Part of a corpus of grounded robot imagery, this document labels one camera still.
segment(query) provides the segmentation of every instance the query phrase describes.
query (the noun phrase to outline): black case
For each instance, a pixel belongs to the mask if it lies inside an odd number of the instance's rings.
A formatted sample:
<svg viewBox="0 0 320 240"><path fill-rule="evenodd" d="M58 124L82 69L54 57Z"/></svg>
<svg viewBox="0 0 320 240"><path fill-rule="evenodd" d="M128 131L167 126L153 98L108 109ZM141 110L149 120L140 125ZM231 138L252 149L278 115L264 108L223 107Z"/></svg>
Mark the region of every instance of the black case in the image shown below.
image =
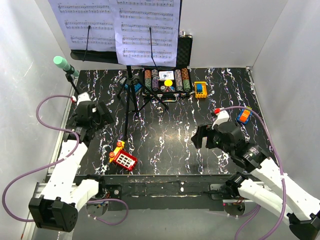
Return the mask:
<svg viewBox="0 0 320 240"><path fill-rule="evenodd" d="M178 37L178 47L177 47L177 55L176 55L176 67L162 67L157 66L159 71L175 71L177 69L184 69L188 68L190 65L191 59L191 50L192 50L192 42L193 37L192 35L184 35ZM143 82L145 82L145 70L153 70L156 69L155 67L144 67L142 71L140 71L139 77ZM159 90L155 91L159 98L174 98L174 97L189 97L193 92L193 85L191 80L191 75L188 70L189 81L190 81L190 91L171 91L171 92L163 92L160 90L160 87L164 85L164 81L159 81ZM176 81L173 82L172 85L176 89ZM144 97L149 98L150 94L147 91L142 92Z"/></svg>

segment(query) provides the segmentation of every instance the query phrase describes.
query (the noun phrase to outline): white wall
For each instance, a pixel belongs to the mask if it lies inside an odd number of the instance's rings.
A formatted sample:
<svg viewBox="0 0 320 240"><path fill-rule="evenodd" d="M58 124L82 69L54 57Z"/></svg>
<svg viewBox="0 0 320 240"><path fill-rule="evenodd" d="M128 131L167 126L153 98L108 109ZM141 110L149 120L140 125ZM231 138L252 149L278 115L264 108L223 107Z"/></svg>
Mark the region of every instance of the white wall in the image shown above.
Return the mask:
<svg viewBox="0 0 320 240"><path fill-rule="evenodd" d="M62 55L55 37L34 0L0 3L0 192L15 177L48 164L58 133L38 124L36 107L52 94L69 94L70 84L53 57ZM60 126L67 100L46 103L42 119ZM8 191L7 203L21 218L46 170L25 177ZM25 223L0 207L0 238L20 239Z"/></svg>
<svg viewBox="0 0 320 240"><path fill-rule="evenodd" d="M68 61L82 70L123 66L74 61L48 0L35 0ZM252 66L288 0L183 0L180 29L193 35L192 68Z"/></svg>
<svg viewBox="0 0 320 240"><path fill-rule="evenodd" d="M320 2L289 0L253 66L284 170L320 199Z"/></svg>

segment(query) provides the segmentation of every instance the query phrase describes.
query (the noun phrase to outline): microphone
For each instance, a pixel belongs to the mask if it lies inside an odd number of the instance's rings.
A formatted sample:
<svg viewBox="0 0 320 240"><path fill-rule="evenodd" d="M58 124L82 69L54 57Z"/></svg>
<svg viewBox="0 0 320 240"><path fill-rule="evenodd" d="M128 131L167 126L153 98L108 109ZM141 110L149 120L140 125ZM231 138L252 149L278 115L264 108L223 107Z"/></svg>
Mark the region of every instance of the microphone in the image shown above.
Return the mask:
<svg viewBox="0 0 320 240"><path fill-rule="evenodd" d="M67 74L73 75L75 77L79 77L79 72L75 70L75 68L68 63L68 61L62 56L55 56L53 58L54 64L65 71Z"/></svg>

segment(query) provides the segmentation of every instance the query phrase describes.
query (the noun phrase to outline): sheet music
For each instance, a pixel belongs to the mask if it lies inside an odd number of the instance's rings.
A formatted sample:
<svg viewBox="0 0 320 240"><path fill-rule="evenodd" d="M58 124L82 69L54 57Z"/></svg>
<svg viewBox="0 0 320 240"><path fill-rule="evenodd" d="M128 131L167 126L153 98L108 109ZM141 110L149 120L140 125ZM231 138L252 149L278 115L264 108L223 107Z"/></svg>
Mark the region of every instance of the sheet music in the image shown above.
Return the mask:
<svg viewBox="0 0 320 240"><path fill-rule="evenodd" d="M175 67L180 0L109 0L119 63Z"/></svg>
<svg viewBox="0 0 320 240"><path fill-rule="evenodd" d="M90 25L88 50L116 50L109 0L49 0L49 3L70 49L86 49Z"/></svg>

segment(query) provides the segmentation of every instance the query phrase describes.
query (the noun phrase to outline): black marble surface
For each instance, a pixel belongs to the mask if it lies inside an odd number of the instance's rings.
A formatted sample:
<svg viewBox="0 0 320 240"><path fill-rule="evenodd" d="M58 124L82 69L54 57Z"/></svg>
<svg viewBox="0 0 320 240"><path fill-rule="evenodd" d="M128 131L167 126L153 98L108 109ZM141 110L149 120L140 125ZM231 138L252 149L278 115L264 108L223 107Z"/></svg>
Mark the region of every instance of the black marble surface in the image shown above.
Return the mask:
<svg viewBox="0 0 320 240"><path fill-rule="evenodd" d="M134 174L134 175L182 175L182 174L232 174L242 171L219 149L196 149L191 137L200 124L212 123L211 112L215 108L249 106L260 113L254 88L245 68L193 68L192 82L206 81L208 97L197 99L194 94L169 103L165 111L160 103L151 102L137 116L129 115L128 141L124 150L138 158L132 172L109 163L111 152L117 141L123 137L126 112L126 93L117 98L118 83L125 70L81 71L77 86L81 92L88 92L95 102L104 101L115 120L98 132L91 141L87 154L81 162L78 174ZM137 96L141 107L145 99ZM240 110L230 111L235 121ZM269 141L259 121L251 117L241 127L247 140L257 142L263 149L270 150Z"/></svg>

